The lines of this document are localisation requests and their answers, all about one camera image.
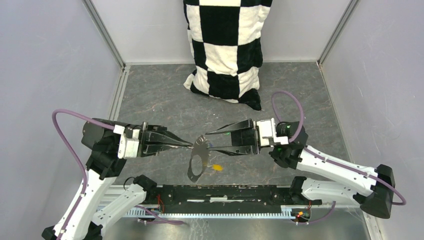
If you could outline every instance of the gray marble floor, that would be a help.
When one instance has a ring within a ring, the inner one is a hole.
[[[305,112],[304,126],[308,144],[338,158],[347,160],[332,103],[320,71],[315,63],[265,63],[259,70],[262,111],[245,104],[193,94],[183,87],[187,76],[195,69],[191,64],[137,65],[130,68],[119,121],[137,124],[143,121],[168,127],[182,139],[194,142],[205,132],[245,119],[263,120],[274,117],[271,95],[276,90],[294,94]],[[278,108],[285,121],[297,121],[299,111],[288,96],[278,98]],[[229,136],[208,138],[219,146]],[[308,172],[277,166],[263,149],[255,156],[226,156],[212,152],[209,166],[197,184],[290,184],[294,176],[323,179]],[[158,184],[191,184],[187,177],[190,150],[172,150],[159,156],[129,159],[115,184],[131,176],[144,174]],[[221,165],[216,171],[212,165]],[[200,161],[193,161],[194,173],[199,173]]]

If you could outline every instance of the black and white checkered fabric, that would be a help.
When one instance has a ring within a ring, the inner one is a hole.
[[[193,93],[261,110],[261,30],[272,0],[183,0],[196,70]]]

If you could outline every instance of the purple cable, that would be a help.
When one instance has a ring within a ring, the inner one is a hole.
[[[155,219],[160,219],[161,221],[146,221],[146,224],[172,224],[172,225],[183,225],[184,222],[183,221],[178,221],[178,220],[166,220],[163,219],[162,217],[156,215],[154,212],[150,211],[149,209],[143,207],[143,206],[135,206],[135,208],[138,209],[143,209],[144,211],[146,211],[148,214],[152,215],[153,217],[155,217]]]
[[[81,115],[79,113],[76,113],[74,111],[70,111],[70,110],[66,110],[66,109],[56,109],[52,114],[51,114],[51,119],[53,120],[53,125],[57,130],[57,133],[59,134],[60,138],[62,138],[63,142],[65,143],[65,145],[67,146],[67,148],[69,149],[70,153],[72,154],[73,158],[76,160],[76,163],[79,166],[79,169],[82,172],[82,189],[80,192],[80,196],[76,199],[75,204],[73,205],[72,209],[70,210],[68,216],[66,217],[62,228],[60,229],[60,233],[57,236],[57,240],[60,240],[62,238],[63,233],[61,233],[62,231],[64,231],[66,229],[66,227],[68,226],[69,221],[72,218],[72,215],[74,214],[75,210],[77,209],[78,205],[81,202],[81,199],[83,199],[83,197],[81,197],[82,194],[85,194],[86,192],[86,188],[87,188],[87,173],[86,173],[86,169],[83,166],[83,163],[81,162],[80,158],[77,156],[77,154],[75,153],[74,149],[72,148],[71,144],[68,142],[68,140],[66,139],[64,133],[62,132],[61,128],[59,127],[58,124],[58,120],[56,119],[56,115],[58,113],[62,113],[62,114],[68,114],[68,115],[72,115],[74,117],[80,118],[82,120],[85,120],[87,122],[90,122],[92,124],[98,125],[102,128],[105,129],[110,129],[113,130],[115,127],[109,124],[105,124],[103,122],[99,122],[96,121],[94,119],[91,119],[87,116]]]
[[[298,135],[301,133],[302,126],[304,125],[304,119],[305,119],[304,110],[303,110],[302,105],[299,102],[299,100],[295,96],[293,96],[293,94],[291,94],[288,91],[284,91],[284,90],[276,91],[276,92],[274,92],[272,94],[271,101],[272,101],[272,109],[274,110],[275,116],[276,116],[276,118],[278,119],[279,122],[282,122],[283,120],[277,114],[277,107],[276,107],[276,103],[274,102],[274,98],[278,94],[285,94],[285,95],[289,96],[291,99],[294,100],[294,102],[296,103],[297,107],[299,108],[299,112],[300,112],[299,126],[297,126],[297,129],[296,129],[296,132],[294,132],[294,135],[288,140],[288,142],[291,143],[294,140],[296,140],[296,138],[298,137]]]
[[[319,154],[317,154],[317,153],[313,152],[312,150],[308,149],[308,147],[305,147],[305,148],[304,148],[304,150],[305,150],[306,152],[308,152],[308,153],[312,154],[313,156],[315,156],[315,157],[317,157],[317,158],[321,159],[321,160],[325,160],[325,157],[323,157],[323,156],[321,156],[321,155],[319,155]],[[333,161],[333,160],[331,160],[331,159],[327,159],[326,161],[327,161],[328,163],[331,163],[331,164],[336,165],[336,166],[338,166],[338,167],[341,167],[341,168],[344,168],[344,169],[350,170],[350,171],[352,171],[352,172],[358,173],[358,174],[363,175],[363,176],[365,176],[365,177],[367,176],[367,173],[366,173],[366,172],[361,171],[361,170],[359,170],[359,169],[356,169],[356,168],[353,168],[353,167],[350,167],[350,166],[345,166],[345,165],[343,165],[343,164],[341,164],[341,163],[339,163],[339,162]],[[373,176],[373,175],[370,175],[370,176],[369,176],[369,178],[371,178],[371,179],[373,179],[373,180],[375,180],[375,181],[377,181],[377,182],[379,182],[379,183],[383,184],[383,185],[384,185],[384,186],[386,186],[388,189],[390,189],[390,191],[393,191],[393,193],[394,193],[394,194],[396,194],[396,195],[400,198],[400,200],[402,200],[402,202],[392,202],[391,204],[393,204],[393,205],[398,205],[398,206],[403,206],[403,205],[406,205],[406,204],[407,204],[407,200],[404,198],[404,196],[402,196],[402,194],[401,194],[398,190],[396,190],[393,186],[391,186],[390,184],[388,184],[388,183],[387,183],[387,182],[385,182],[384,180],[382,180],[382,179],[380,179],[380,178],[378,178],[378,177],[375,177],[375,176]]]

